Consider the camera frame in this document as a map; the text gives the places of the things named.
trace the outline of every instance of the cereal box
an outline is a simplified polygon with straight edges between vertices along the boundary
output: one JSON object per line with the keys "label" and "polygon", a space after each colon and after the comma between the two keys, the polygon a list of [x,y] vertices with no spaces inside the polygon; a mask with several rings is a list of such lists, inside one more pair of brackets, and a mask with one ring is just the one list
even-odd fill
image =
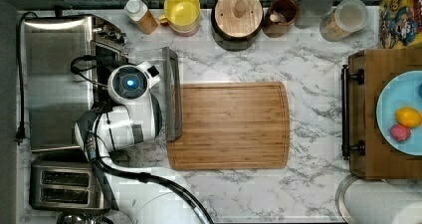
{"label": "cereal box", "polygon": [[379,45],[385,49],[422,47],[422,0],[384,0],[380,6]]}

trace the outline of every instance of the brown cup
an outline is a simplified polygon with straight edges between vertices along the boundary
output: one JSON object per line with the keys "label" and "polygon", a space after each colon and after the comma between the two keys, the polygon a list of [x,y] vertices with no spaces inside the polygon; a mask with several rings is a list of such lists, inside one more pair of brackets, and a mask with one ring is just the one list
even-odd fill
{"label": "brown cup", "polygon": [[[275,23],[270,20],[270,15],[276,11],[286,18],[285,23]],[[263,32],[270,38],[278,38],[283,36],[289,26],[295,22],[299,14],[299,6],[295,0],[275,0],[264,17]]]}

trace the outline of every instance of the wooden tray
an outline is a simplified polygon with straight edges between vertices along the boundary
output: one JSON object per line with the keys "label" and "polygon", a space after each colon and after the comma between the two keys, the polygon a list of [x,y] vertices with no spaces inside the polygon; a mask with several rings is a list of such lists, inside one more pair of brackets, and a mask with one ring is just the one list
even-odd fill
{"label": "wooden tray", "polygon": [[173,169],[282,168],[289,106],[282,83],[181,86],[183,134],[167,143]]}
{"label": "wooden tray", "polygon": [[376,105],[385,86],[400,74],[422,70],[421,50],[365,50],[351,56],[349,68],[351,74],[365,70],[364,85],[350,90],[350,138],[363,139],[366,146],[364,156],[350,154],[350,172],[365,179],[422,178],[422,156],[392,147],[376,121]]}

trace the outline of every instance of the red fruit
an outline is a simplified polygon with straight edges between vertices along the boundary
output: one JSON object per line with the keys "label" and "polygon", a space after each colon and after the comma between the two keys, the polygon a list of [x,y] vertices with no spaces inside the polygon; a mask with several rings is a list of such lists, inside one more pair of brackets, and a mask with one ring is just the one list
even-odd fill
{"label": "red fruit", "polygon": [[398,123],[390,129],[390,134],[396,141],[402,142],[409,138],[410,128]]}

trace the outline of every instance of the wooden lid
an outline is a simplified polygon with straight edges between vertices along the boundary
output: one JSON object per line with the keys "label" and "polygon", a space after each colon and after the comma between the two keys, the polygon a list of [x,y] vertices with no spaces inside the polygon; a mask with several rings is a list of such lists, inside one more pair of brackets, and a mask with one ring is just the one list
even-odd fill
{"label": "wooden lid", "polygon": [[218,0],[215,21],[222,32],[241,38],[260,26],[263,13],[260,0]]}

